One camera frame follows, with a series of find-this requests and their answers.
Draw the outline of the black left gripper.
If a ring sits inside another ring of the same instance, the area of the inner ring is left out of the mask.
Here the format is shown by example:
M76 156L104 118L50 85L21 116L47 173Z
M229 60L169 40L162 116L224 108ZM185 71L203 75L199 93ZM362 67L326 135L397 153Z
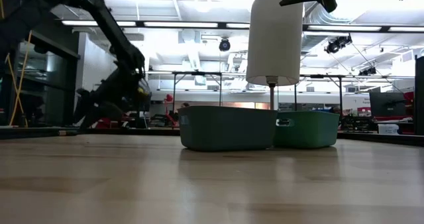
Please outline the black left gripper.
M80 121L81 130L88 129L92 124L103 118L118 121L127 111L149 111L151 89L146 81L146 73L143 68L135 68L129 73L117 68L99 86L99 105L95 90L88 91L79 88L79 95L74 111L74 121ZM148 95L139 95L137 89L143 88Z

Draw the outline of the dark teal plastic bin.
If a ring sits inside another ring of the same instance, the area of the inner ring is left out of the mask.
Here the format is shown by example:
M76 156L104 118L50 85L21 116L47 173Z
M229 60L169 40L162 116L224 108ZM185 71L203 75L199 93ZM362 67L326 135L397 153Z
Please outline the dark teal plastic bin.
M200 152L265 150L272 147L277 111L189 106L178 110L184 147Z

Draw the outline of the green plastic bin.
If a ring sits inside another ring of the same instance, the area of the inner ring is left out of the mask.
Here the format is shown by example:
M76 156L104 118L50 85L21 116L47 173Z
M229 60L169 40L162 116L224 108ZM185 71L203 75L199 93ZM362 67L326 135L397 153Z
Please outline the green plastic bin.
M337 141L339 114L323 111L280 112L273 146L314 149L333 146Z

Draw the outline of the long ceiling light strip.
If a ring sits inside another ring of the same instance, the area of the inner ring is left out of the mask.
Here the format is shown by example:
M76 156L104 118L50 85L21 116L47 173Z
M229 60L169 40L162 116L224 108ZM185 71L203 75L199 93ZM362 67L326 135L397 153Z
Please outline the long ceiling light strip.
M216 28L216 29L249 29L249 23L212 23L212 22L182 22L182 21L118 21L120 27L149 28Z
M360 32L360 33L424 33L424 27L417 26L372 26L372 25L303 25L303 31L315 32Z

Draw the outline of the white shade table lamp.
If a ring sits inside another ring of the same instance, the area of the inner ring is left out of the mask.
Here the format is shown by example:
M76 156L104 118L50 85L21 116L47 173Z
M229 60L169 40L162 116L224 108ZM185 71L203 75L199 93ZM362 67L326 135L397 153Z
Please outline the white shade table lamp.
M246 81L274 89L299 81L303 5L280 5L281 0L254 0L250 15Z

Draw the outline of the round pendant light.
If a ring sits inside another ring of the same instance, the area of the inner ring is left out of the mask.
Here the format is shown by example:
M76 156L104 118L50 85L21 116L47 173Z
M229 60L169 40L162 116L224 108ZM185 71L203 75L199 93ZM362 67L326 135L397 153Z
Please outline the round pendant light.
M208 13L212 8L212 0L195 0L195 9L200 13Z

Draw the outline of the black computer monitor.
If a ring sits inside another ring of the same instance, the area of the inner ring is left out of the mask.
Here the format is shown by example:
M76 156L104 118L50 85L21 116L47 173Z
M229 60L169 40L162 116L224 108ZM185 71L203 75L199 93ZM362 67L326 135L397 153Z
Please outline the black computer monitor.
M407 115L406 99L403 93L370 93L371 114L373 117Z

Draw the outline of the white box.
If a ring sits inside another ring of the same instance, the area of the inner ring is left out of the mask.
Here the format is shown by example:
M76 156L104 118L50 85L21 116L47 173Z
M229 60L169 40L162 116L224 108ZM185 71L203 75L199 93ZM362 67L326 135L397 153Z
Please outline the white box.
M381 135L398 135L399 126L397 124L380 123L378 124L378 133Z

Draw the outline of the black folding table frame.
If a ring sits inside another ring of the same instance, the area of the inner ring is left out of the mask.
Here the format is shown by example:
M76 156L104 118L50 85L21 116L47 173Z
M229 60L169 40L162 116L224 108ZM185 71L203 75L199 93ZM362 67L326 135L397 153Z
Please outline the black folding table frame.
M176 85L182 80L184 79L186 76L190 75L190 76L203 76L203 77L210 77L212 78L217 85L219 86L219 107L222 106L222 92L223 92L223 73L222 72L200 72L200 71L147 71L146 74L148 75L168 75L168 74L172 74L173 75L173 87L172 87L172 92L173 92L173 98L176 98Z
M355 113L371 107L372 94L405 94L414 90L414 81L412 76L305 74L290 91L296 111L336 106L343 113Z

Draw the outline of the black vertical post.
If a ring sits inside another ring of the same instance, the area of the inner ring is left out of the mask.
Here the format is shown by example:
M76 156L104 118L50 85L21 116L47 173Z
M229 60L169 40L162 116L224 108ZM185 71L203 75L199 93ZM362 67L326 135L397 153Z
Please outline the black vertical post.
M424 56L415 60L414 109L415 134L424 136Z

